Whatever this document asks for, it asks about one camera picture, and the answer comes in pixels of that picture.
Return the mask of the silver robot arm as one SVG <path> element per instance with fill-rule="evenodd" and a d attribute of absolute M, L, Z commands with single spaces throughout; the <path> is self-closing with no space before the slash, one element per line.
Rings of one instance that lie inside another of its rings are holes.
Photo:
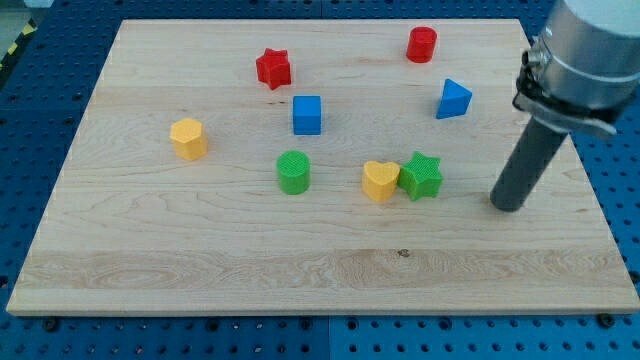
<path fill-rule="evenodd" d="M 639 86 L 639 0 L 562 0 L 522 55 L 517 109 L 602 139 Z"/>

